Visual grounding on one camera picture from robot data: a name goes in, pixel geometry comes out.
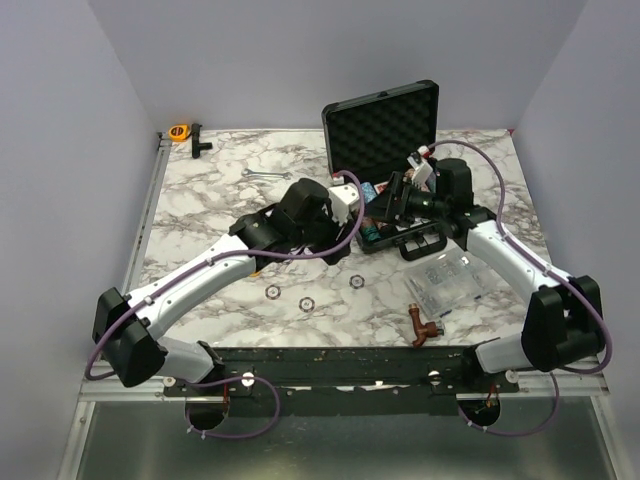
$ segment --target gray wall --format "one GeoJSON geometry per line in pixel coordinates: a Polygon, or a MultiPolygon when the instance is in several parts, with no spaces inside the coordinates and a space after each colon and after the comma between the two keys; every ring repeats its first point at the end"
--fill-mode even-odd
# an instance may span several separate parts
{"type": "Polygon", "coordinates": [[[585,1],[89,0],[158,129],[317,127],[431,78],[441,128],[514,127],[585,1]]]}
{"type": "Polygon", "coordinates": [[[515,132],[552,258],[602,287],[606,371],[640,473],[640,3],[590,0],[515,132]]]}
{"type": "Polygon", "coordinates": [[[83,0],[5,2],[0,65],[0,476],[50,479],[157,137],[83,0]]]}

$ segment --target metal tool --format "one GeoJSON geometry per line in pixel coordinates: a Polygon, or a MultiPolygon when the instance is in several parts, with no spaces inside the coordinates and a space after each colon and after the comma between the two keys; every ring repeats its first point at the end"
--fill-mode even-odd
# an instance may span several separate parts
{"type": "Polygon", "coordinates": [[[291,174],[289,172],[277,173],[277,172],[254,172],[250,168],[245,168],[242,171],[243,177],[279,177],[284,178],[285,180],[289,180],[291,178],[291,174]]]}

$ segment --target metal floor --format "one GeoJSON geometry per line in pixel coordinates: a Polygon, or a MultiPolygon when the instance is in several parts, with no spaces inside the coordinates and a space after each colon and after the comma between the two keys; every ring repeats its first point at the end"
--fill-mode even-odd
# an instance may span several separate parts
{"type": "MultiPolygon", "coordinates": [[[[507,399],[496,425],[533,426],[550,399],[507,399]]],[[[564,398],[557,422],[497,438],[459,417],[282,418],[253,440],[187,435],[180,403],[96,405],[78,478],[102,479],[594,479],[615,478],[588,398],[564,398]]],[[[232,419],[249,431],[264,419],[232,419]]]]}

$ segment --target orange tape measure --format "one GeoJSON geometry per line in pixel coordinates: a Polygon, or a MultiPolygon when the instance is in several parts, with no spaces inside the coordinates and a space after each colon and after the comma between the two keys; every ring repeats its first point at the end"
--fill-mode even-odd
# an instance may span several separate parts
{"type": "Polygon", "coordinates": [[[172,142],[184,142],[189,138],[189,125],[174,125],[169,129],[172,142]]]}

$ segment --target white marble surface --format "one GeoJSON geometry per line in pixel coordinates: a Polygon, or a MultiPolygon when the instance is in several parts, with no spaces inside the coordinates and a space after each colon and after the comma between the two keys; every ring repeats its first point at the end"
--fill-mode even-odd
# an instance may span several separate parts
{"type": "MultiPolygon", "coordinates": [[[[438,133],[438,139],[470,141],[496,160],[507,184],[505,223],[533,250],[546,256],[509,133],[438,133]]],[[[207,249],[237,217],[277,202],[298,178],[310,177],[328,185],[320,130],[206,131],[201,141],[213,142],[213,149],[197,160],[191,158],[190,142],[172,148],[140,285],[207,249]],[[241,176],[246,167],[287,171],[293,178],[249,180],[241,176]]],[[[473,171],[477,203],[495,210],[497,180],[478,155],[453,146],[438,148],[435,156],[464,158],[473,171]]],[[[457,247],[450,242],[447,248],[457,247]]],[[[397,250],[364,255],[354,240],[352,254],[337,266],[328,267],[321,260],[273,264],[256,278],[234,283],[185,315],[168,335],[226,347],[409,345],[415,336],[407,308],[414,299],[404,285],[402,271],[418,262],[405,262],[397,250]],[[365,288],[349,286],[354,274],[365,278],[365,288]],[[281,288],[279,299],[265,297],[269,285],[281,288]],[[314,299],[313,312],[299,309],[302,297],[314,299]]],[[[445,317],[445,336],[430,339],[429,344],[472,344],[516,333],[522,328],[524,314],[523,302],[501,283],[494,293],[445,317]]]]}

